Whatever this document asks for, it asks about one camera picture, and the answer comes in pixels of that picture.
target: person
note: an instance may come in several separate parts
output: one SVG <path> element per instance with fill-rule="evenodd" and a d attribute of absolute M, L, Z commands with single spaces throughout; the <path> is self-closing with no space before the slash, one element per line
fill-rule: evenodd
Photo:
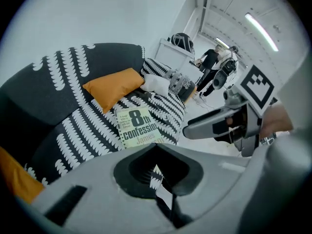
<path fill-rule="evenodd" d="M 222 52 L 219 53 L 218 58 L 218 62 L 217 64 L 212 67 L 211 71 L 209 72 L 209 74 L 204 78 L 204 80 L 202 81 L 202 83 L 198 86 L 197 91 L 200 92 L 200 96 L 208 96 L 209 94 L 211 94 L 211 92 L 214 90 L 213 85 L 211 84 L 207 91 L 202 93 L 202 90 L 206 87 L 206 85 L 212 81 L 215 78 L 215 75 L 217 74 L 217 72 L 220 70 L 220 64 L 222 62 L 224 62 L 227 58 L 233 58 L 236 61 L 236 70 L 238 69 L 238 61 L 237 61 L 237 56 L 236 53 L 238 52 L 238 48 L 236 46 L 232 46 L 231 48 L 229 48 L 228 50 L 224 50 Z"/>
<path fill-rule="evenodd" d="M 199 61 L 201 63 L 201 66 L 199 68 L 199 70 L 201 72 L 204 73 L 204 75 L 201 77 L 201 79 L 199 80 L 198 84 L 201 84 L 203 82 L 203 80 L 206 78 L 206 76 L 208 75 L 208 73 L 210 72 L 211 68 L 213 67 L 213 65 L 218 62 L 218 56 L 219 56 L 219 52 L 222 49 L 221 45 L 217 45 L 215 47 L 215 49 L 209 49 L 207 50 L 201 58 L 199 58 L 197 61 Z"/>

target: hand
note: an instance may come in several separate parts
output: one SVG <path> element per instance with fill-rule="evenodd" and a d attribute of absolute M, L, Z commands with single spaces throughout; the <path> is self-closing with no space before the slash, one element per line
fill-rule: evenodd
<path fill-rule="evenodd" d="M 246 121 L 246 116 L 242 116 L 242 120 Z M 226 119 L 229 126 L 233 124 L 233 118 Z M 268 107 L 263 115 L 262 128 L 260 130 L 260 139 L 270 136 L 275 132 L 290 131 L 293 129 L 293 124 L 282 104 L 275 103 Z"/>

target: jeans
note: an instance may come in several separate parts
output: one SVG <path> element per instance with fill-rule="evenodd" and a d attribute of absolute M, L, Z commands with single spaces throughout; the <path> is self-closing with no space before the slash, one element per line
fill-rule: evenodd
<path fill-rule="evenodd" d="M 198 86 L 203 82 L 203 80 L 206 78 L 206 76 L 209 74 L 209 72 L 210 72 L 210 69 L 208 69 L 208 68 L 206 68 L 205 66 L 203 66 L 203 65 L 201 65 L 200 66 L 200 68 L 199 68 L 199 70 L 201 71 L 201 72 L 203 72 L 204 74 L 203 74 L 203 76 L 199 79 L 199 81 L 198 81 Z"/>
<path fill-rule="evenodd" d="M 201 91 L 204 89 L 204 87 L 215 78 L 216 73 L 219 70 L 210 70 L 209 74 L 204 78 L 204 80 L 202 81 L 202 83 L 198 86 L 197 91 Z M 207 91 L 203 94 L 204 96 L 209 95 L 212 91 L 214 90 L 213 85 L 211 84 Z"/>

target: white pillow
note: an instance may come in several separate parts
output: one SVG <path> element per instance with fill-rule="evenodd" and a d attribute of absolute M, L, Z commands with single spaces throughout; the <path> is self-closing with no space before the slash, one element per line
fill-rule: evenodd
<path fill-rule="evenodd" d="M 145 83 L 140 88 L 146 92 L 155 92 L 161 96 L 168 96 L 170 81 L 155 75 L 146 74 Z"/>

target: white cabinet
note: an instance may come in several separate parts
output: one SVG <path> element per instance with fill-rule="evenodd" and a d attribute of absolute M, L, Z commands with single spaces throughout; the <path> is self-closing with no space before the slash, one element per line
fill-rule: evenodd
<path fill-rule="evenodd" d="M 190 64 L 190 61 L 194 60 L 194 54 L 173 45 L 165 39 L 160 40 L 155 59 L 173 69 L 179 70 L 194 83 L 197 83 L 203 76 L 203 73 L 197 67 Z"/>

